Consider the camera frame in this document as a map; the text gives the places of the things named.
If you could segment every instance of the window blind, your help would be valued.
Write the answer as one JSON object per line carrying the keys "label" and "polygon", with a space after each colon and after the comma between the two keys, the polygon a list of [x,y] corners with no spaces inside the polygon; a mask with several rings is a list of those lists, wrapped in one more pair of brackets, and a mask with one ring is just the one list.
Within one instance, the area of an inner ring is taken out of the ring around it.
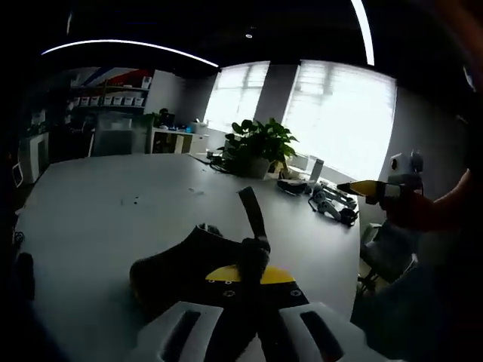
{"label": "window blind", "polygon": [[379,177],[392,132],[395,80],[344,64],[302,61],[283,125],[312,155],[353,179]]}
{"label": "window blind", "polygon": [[206,109],[209,128],[231,133],[233,122],[253,119],[268,69],[269,62],[223,68]]}

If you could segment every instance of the potted plant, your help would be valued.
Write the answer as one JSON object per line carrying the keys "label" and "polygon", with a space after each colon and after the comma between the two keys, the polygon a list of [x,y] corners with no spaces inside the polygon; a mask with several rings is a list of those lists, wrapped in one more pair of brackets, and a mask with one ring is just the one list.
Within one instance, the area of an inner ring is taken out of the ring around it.
{"label": "potted plant", "polygon": [[288,144],[297,139],[274,118],[268,124],[245,119],[241,124],[234,122],[232,128],[234,133],[227,134],[226,145],[219,148],[222,156],[213,160],[226,172],[264,178],[269,168],[275,169],[277,163],[285,163],[286,157],[295,154]]}
{"label": "potted plant", "polygon": [[142,127],[161,127],[162,116],[168,112],[169,111],[167,108],[162,108],[159,110],[159,113],[147,113],[145,115],[141,115],[138,120]]}

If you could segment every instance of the ceiling light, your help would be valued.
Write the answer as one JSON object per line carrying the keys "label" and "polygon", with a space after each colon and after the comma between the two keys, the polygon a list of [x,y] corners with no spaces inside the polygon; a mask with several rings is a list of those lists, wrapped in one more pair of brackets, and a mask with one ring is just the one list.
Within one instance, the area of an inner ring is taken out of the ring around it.
{"label": "ceiling light", "polygon": [[155,45],[155,44],[150,44],[150,43],[143,43],[141,41],[132,41],[132,40],[97,39],[97,40],[74,41],[73,43],[67,43],[67,44],[64,44],[64,45],[59,45],[58,47],[55,47],[55,48],[52,48],[52,49],[48,49],[48,50],[44,51],[42,53],[42,55],[47,54],[47,53],[50,53],[51,51],[57,51],[57,50],[62,49],[62,48],[72,47],[74,45],[95,44],[95,43],[121,43],[121,44],[132,44],[132,45],[143,45],[145,47],[156,48],[156,49],[160,49],[162,51],[170,51],[172,53],[184,55],[185,57],[189,57],[189,58],[192,58],[192,59],[196,59],[196,60],[199,60],[200,62],[207,63],[210,66],[215,66],[215,67],[218,68],[218,64],[209,62],[208,60],[202,59],[202,58],[197,57],[195,55],[191,55],[191,54],[185,53],[184,51],[177,51],[176,49],[171,49],[171,48],[163,47],[161,45]]}
{"label": "ceiling light", "polygon": [[357,16],[357,21],[361,27],[362,39],[364,40],[365,56],[370,66],[374,65],[374,49],[372,47],[371,30],[369,29],[368,16],[365,13],[362,0],[351,0],[352,6]]}

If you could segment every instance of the gray chair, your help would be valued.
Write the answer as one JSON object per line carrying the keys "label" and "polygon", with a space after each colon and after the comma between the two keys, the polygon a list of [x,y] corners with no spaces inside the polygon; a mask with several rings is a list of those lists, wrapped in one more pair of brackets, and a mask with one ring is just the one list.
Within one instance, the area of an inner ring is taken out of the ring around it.
{"label": "gray chair", "polygon": [[91,157],[130,155],[134,144],[132,116],[109,112],[99,116]]}
{"label": "gray chair", "polygon": [[385,221],[369,224],[361,238],[360,257],[371,267],[366,277],[359,277],[360,291],[374,290],[379,277],[392,283],[417,264],[416,242],[420,234]]}

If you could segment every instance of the desk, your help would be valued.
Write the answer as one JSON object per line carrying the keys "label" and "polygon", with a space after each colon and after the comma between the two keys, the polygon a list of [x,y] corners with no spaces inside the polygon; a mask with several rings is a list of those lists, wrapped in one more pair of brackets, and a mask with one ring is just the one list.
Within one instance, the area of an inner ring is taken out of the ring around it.
{"label": "desk", "polygon": [[313,213],[273,181],[217,173],[188,155],[127,155],[52,164],[20,215],[35,261],[35,307],[73,362],[120,361],[145,320],[128,283],[132,263],[180,243],[195,224],[252,236],[236,192],[253,186],[272,245],[312,301],[350,318],[359,226]]}
{"label": "desk", "polygon": [[153,153],[155,134],[165,133],[176,136],[176,146],[173,153],[206,153],[208,146],[208,135],[183,132],[181,130],[162,130],[161,128],[152,127],[149,132],[149,152]]}

